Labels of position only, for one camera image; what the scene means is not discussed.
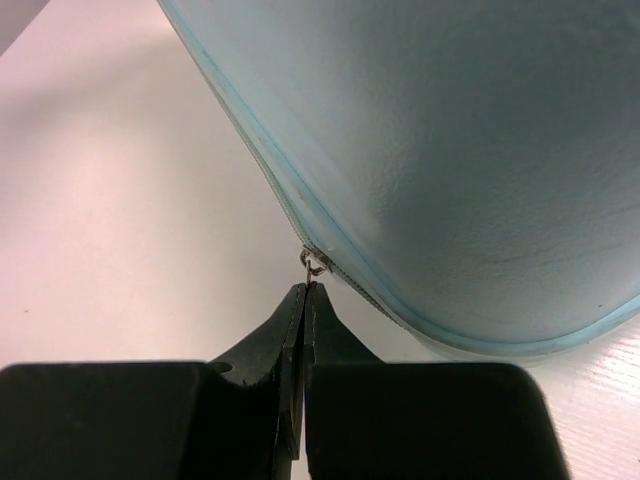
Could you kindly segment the light blue hardshell suitcase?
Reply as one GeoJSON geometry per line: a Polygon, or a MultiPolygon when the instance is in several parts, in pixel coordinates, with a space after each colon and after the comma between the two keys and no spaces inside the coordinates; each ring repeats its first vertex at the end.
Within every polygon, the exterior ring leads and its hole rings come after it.
{"type": "Polygon", "coordinates": [[[302,243],[441,354],[639,312],[635,1],[165,1],[302,243]]]}

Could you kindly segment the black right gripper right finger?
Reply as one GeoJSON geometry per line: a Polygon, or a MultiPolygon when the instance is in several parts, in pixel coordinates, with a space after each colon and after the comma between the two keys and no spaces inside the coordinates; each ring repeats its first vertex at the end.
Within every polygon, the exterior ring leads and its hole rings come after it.
{"type": "Polygon", "coordinates": [[[304,313],[305,440],[314,479],[565,479],[544,396],[509,363],[387,363],[324,285],[304,313]]]}

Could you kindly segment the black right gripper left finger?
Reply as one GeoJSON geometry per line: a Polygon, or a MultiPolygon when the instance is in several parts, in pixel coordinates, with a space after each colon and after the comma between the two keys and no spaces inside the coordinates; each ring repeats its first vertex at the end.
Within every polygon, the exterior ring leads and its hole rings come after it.
{"type": "Polygon", "coordinates": [[[23,363],[1,372],[5,479],[287,479],[300,455],[293,286],[209,362],[23,363]]]}

